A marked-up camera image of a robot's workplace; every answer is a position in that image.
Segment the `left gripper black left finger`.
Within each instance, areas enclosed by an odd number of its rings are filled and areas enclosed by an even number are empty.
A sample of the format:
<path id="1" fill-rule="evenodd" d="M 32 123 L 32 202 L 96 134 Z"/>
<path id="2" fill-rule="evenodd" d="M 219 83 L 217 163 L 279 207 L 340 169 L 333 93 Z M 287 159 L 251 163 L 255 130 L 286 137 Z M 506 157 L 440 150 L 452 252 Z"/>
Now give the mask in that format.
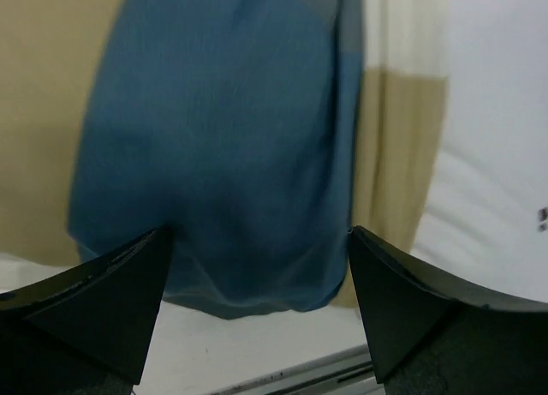
<path id="1" fill-rule="evenodd" d="M 171 263 L 165 228 L 1 295 L 4 386 L 136 386 Z"/>

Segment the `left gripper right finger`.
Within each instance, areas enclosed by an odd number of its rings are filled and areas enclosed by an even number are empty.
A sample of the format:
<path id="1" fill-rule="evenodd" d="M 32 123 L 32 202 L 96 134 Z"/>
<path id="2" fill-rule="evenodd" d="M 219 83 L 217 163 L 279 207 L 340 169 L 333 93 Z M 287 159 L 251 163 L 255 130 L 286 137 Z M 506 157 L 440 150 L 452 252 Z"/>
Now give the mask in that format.
<path id="1" fill-rule="evenodd" d="M 349 265 L 383 385 L 544 385 L 547 306 L 438 269 L 356 226 Z"/>

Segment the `blue beige checked pillowcase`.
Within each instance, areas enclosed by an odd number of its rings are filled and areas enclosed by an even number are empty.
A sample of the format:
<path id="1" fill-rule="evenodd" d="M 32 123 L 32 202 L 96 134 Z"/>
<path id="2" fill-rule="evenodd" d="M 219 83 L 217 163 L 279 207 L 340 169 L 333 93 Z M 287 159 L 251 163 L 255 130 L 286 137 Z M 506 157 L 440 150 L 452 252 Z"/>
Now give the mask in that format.
<path id="1" fill-rule="evenodd" d="M 414 243 L 449 0 L 1 0 L 1 250 L 174 235 L 166 301 L 357 303 L 349 233 Z"/>

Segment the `white pillow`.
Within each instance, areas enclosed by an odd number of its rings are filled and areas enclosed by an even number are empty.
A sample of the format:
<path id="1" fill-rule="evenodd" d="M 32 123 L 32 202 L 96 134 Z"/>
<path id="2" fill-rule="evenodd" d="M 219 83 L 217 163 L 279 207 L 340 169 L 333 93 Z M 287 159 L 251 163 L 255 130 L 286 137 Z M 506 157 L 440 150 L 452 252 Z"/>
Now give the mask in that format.
<path id="1" fill-rule="evenodd" d="M 547 298 L 547 0 L 450 0 L 450 94 L 414 255 Z"/>

